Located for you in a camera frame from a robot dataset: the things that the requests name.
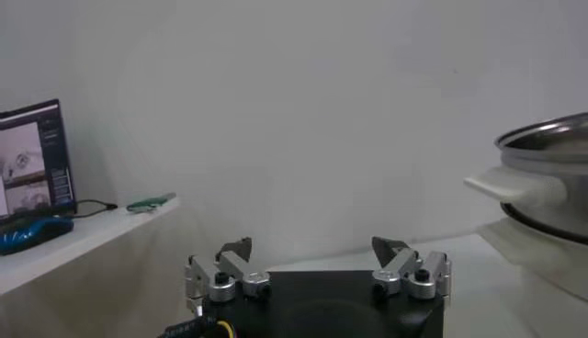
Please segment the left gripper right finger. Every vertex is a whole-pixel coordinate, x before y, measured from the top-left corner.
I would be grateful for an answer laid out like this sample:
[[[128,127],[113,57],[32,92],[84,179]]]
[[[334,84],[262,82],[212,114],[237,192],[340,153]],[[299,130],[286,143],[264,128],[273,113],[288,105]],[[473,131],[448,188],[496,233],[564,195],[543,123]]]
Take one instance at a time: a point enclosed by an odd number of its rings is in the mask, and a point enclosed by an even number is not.
[[[432,251],[423,258],[405,242],[378,236],[371,245],[380,264],[371,274],[376,301],[402,292],[418,300],[450,298],[452,262],[446,253]]]

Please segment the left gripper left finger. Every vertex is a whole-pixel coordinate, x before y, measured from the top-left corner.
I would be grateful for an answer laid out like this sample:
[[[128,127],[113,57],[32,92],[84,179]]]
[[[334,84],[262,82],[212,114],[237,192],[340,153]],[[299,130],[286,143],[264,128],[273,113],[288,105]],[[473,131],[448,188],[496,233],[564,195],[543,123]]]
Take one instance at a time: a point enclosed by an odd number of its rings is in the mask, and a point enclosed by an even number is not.
[[[185,303],[194,315],[267,316],[272,277],[250,263],[249,237],[222,245],[212,258],[190,255],[184,267]]]

